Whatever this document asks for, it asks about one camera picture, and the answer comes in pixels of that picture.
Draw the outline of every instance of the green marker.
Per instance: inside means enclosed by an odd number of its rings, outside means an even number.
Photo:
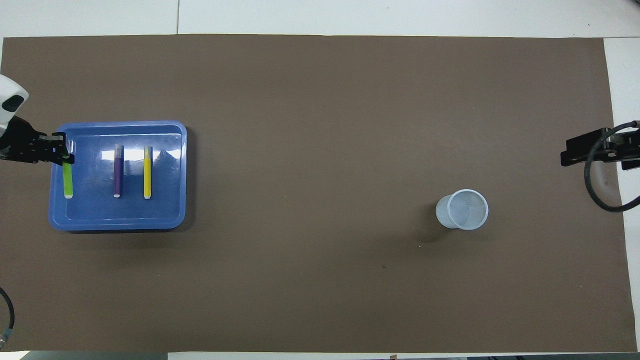
[[[74,182],[71,177],[71,164],[62,162],[62,185],[65,188],[65,199],[74,196]]]

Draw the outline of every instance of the cable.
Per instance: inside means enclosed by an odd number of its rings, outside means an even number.
[[[0,335],[0,350],[4,348],[6,342],[9,341],[9,337],[13,332],[13,325],[15,323],[15,312],[13,311],[13,303],[11,303],[11,299],[9,299],[9,295],[7,295],[2,288],[0,288],[0,295],[6,301],[6,305],[9,307],[9,327]]]
[[[591,196],[593,201],[598,206],[612,213],[621,213],[622,211],[626,211],[640,205],[640,196],[636,197],[635,199],[621,206],[611,206],[611,205],[605,204],[604,201],[600,200],[598,195],[596,195],[596,191],[594,191],[593,186],[591,185],[591,163],[593,162],[593,158],[596,154],[596,151],[602,145],[602,143],[604,143],[604,140],[606,140],[611,135],[617,133],[618,131],[622,129],[626,129],[628,127],[640,127],[640,122],[638,121],[627,122],[626,124],[618,125],[613,129],[607,131],[606,133],[602,134],[600,138],[593,144],[593,146],[591,146],[591,149],[589,150],[589,154],[587,155],[587,159],[584,162],[584,185],[587,187],[587,192],[589,193],[589,196]]]
[[[9,329],[13,329],[13,325],[15,323],[15,313],[13,312],[13,303],[11,299],[9,299],[9,295],[7,295],[2,288],[0,288],[0,295],[6,301],[6,305],[9,307]]]

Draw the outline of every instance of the cup rim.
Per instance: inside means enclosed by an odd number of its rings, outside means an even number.
[[[449,217],[449,220],[451,220],[451,222],[458,227],[458,229],[462,229],[462,230],[475,230],[478,227],[481,227],[482,225],[484,225],[484,223],[486,222],[486,218],[489,216],[489,204],[487,203],[486,199],[484,198],[484,196],[473,190],[473,189],[462,189],[462,190],[458,190],[457,192],[454,192],[453,194],[451,194],[451,196],[449,197],[449,200],[447,200],[447,209],[449,209],[449,206],[451,205],[451,201],[453,200],[453,198],[459,194],[459,193],[463,193],[463,192],[471,192],[474,193],[476,195],[478,195],[480,197],[480,199],[482,199],[482,202],[484,203],[484,217],[482,219],[482,221],[480,221],[480,224],[478,224],[477,226],[462,226],[459,225],[455,220],[453,220],[453,217],[451,217],[451,213],[449,211],[447,211],[447,216]]]

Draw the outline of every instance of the white table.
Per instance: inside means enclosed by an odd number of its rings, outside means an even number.
[[[176,33],[605,38],[614,123],[640,119],[640,5],[633,0],[0,1],[0,44],[4,37]],[[622,172],[618,165],[618,176],[623,202],[640,194],[640,171]],[[624,213],[624,219],[639,342],[640,207]],[[3,353],[0,360],[21,355]],[[328,360],[390,355],[177,353],[170,354],[170,359]],[[452,356],[480,354],[398,353],[398,358]]]

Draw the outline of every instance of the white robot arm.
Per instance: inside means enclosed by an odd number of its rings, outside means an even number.
[[[15,116],[29,98],[29,93],[10,78],[0,75],[0,160],[37,163],[50,161],[62,165],[75,159],[67,151],[65,133],[35,131],[25,120]]]

